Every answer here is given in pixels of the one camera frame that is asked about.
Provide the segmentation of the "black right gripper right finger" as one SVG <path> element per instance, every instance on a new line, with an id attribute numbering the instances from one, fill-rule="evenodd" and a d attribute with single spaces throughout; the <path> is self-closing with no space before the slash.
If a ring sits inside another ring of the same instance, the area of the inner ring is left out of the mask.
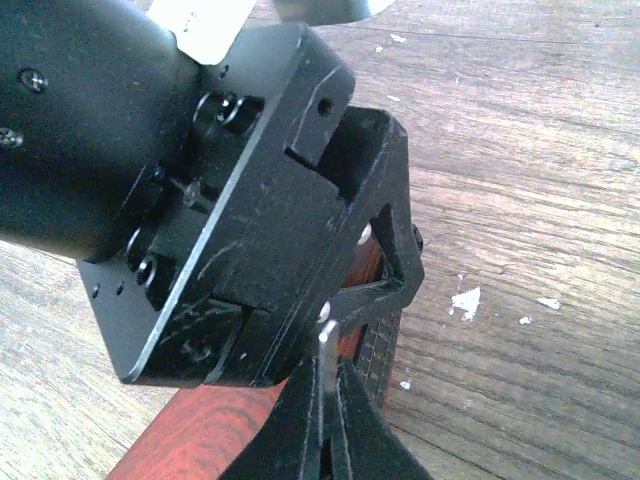
<path id="1" fill-rule="evenodd" d="M 330 440 L 333 479 L 430 479 L 392 433 L 355 367 L 338 364 L 336 426 Z"/>

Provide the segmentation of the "red wooden metronome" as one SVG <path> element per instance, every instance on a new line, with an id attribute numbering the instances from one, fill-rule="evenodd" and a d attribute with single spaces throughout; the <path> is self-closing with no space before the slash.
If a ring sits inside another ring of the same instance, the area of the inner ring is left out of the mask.
<path id="1" fill-rule="evenodd" d="M 264 426 L 285 386 L 179 390 L 107 477 L 218 478 Z"/>

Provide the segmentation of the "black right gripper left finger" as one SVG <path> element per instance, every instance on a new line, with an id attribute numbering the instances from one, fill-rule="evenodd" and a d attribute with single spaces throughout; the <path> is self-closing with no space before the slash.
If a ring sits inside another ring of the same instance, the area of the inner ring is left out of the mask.
<path id="1" fill-rule="evenodd" d="M 316 361 L 297 366 L 264 426 L 222 479 L 318 479 L 322 427 Z"/>

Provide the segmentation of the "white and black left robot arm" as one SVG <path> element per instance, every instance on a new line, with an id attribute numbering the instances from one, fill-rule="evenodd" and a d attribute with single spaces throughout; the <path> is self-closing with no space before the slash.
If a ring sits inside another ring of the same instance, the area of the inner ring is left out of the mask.
<path id="1" fill-rule="evenodd" d="M 77 262 L 124 383 L 277 384 L 323 307 L 424 277 L 406 132 L 354 87 L 302 23 L 203 66 L 127 1 L 5 1 L 1 236 Z"/>

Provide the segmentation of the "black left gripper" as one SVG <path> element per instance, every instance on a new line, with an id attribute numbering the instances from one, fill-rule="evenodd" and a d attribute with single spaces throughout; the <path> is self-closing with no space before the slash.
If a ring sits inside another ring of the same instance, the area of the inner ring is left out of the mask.
<path id="1" fill-rule="evenodd" d="M 354 87 L 302 23 L 243 30 L 203 71 L 186 159 L 122 248 L 79 266 L 123 383 L 274 385 L 323 304 L 362 325 L 411 303 L 424 270 L 407 134 L 386 111 L 347 108 Z M 383 276 L 344 288 L 367 226 Z"/>

